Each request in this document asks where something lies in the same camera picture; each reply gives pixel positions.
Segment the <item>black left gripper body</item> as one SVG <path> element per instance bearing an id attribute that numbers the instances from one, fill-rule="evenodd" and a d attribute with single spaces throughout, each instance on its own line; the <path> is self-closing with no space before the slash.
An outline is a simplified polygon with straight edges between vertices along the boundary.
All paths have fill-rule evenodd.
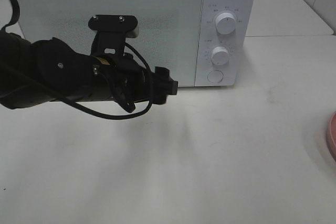
<path id="1" fill-rule="evenodd" d="M 94 15 L 88 21 L 96 33 L 90 55 L 117 103 L 153 102 L 152 71 L 144 58 L 127 42 L 138 36 L 138 20 L 132 15 Z"/>

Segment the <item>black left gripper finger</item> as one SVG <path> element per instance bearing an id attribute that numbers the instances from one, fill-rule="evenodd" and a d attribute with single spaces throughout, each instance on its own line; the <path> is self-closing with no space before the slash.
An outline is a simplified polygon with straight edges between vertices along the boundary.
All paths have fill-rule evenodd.
<path id="1" fill-rule="evenodd" d="M 153 104 L 165 104 L 169 95 L 177 95 L 178 82 L 172 79 L 155 79 L 153 87 Z"/>
<path id="2" fill-rule="evenodd" d="M 155 75 L 158 78 L 161 78 L 163 80 L 168 80 L 170 78 L 170 71 L 167 68 L 164 67 L 155 67 L 155 71 L 154 71 Z"/>

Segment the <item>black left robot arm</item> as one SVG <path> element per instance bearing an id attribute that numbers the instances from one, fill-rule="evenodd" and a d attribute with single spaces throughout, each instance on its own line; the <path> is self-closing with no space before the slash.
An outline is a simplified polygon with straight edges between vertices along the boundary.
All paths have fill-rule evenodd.
<path id="1" fill-rule="evenodd" d="M 125 40 L 137 36 L 134 16 L 97 15 L 88 26 L 96 33 L 89 55 L 58 38 L 32 43 L 1 30 L 1 104 L 23 109 L 56 100 L 18 74 L 73 102 L 114 101 L 129 113 L 136 103 L 161 105 L 177 93 L 167 68 L 150 71 L 135 61 L 133 50 L 125 52 Z"/>

